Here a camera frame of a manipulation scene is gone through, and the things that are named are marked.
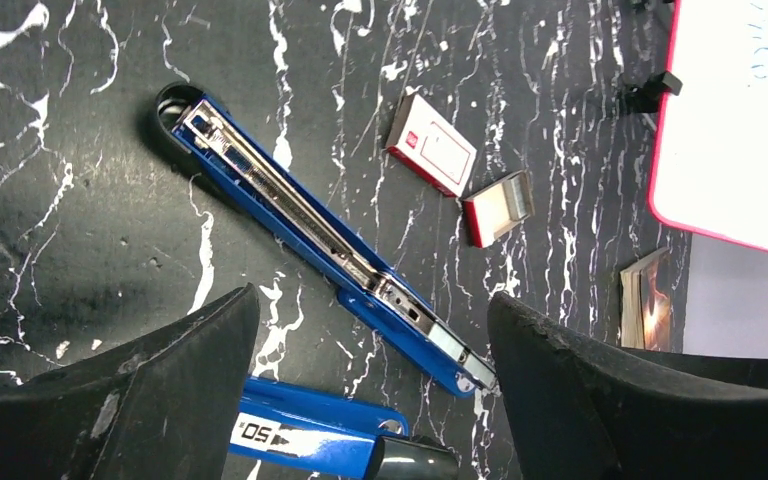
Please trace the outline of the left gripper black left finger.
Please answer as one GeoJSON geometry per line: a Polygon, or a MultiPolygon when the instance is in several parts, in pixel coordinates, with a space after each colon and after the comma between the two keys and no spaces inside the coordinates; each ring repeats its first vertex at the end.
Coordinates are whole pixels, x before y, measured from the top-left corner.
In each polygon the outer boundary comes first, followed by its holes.
{"type": "Polygon", "coordinates": [[[0,386],[0,479],[218,479],[260,321],[256,289],[0,386]]]}

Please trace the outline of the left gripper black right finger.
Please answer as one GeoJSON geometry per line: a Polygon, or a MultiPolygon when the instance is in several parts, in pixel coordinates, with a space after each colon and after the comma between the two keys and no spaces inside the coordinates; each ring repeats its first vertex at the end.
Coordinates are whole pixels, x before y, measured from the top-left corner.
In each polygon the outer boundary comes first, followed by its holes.
{"type": "Polygon", "coordinates": [[[613,346],[496,294],[488,334],[527,479],[768,479],[768,359],[613,346]]]}

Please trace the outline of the blue stapler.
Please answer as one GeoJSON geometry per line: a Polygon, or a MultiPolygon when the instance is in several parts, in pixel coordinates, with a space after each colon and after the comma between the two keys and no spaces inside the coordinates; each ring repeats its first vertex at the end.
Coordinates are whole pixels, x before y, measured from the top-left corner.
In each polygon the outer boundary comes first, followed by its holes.
{"type": "Polygon", "coordinates": [[[455,479],[456,455],[412,435],[400,412],[255,376],[238,405],[229,451],[350,479],[455,479]]]}
{"type": "Polygon", "coordinates": [[[153,129],[178,158],[199,166],[214,187],[247,211],[336,287],[339,303],[450,394],[495,393],[492,364],[365,241],[274,160],[218,100],[179,81],[155,96],[153,129]],[[469,348],[463,365],[432,344],[442,324],[469,348]]]}

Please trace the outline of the staple box tray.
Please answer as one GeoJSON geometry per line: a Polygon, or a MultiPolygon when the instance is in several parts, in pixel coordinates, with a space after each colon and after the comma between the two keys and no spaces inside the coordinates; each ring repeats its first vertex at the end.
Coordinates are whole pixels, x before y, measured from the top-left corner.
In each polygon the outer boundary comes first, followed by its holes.
{"type": "Polygon", "coordinates": [[[532,206],[532,214],[528,218],[534,215],[535,209],[528,173],[525,170],[509,173],[462,201],[472,246],[487,248],[528,219],[515,221],[509,217],[505,186],[510,179],[516,176],[522,176],[527,183],[532,206]]]}

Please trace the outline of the red white staple box sleeve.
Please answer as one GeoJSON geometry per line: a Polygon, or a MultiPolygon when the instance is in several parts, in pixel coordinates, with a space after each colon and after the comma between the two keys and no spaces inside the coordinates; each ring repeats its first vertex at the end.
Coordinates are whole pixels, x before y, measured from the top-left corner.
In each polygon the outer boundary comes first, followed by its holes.
{"type": "Polygon", "coordinates": [[[404,96],[385,150],[448,197],[462,196],[476,148],[421,95],[404,96]]]}

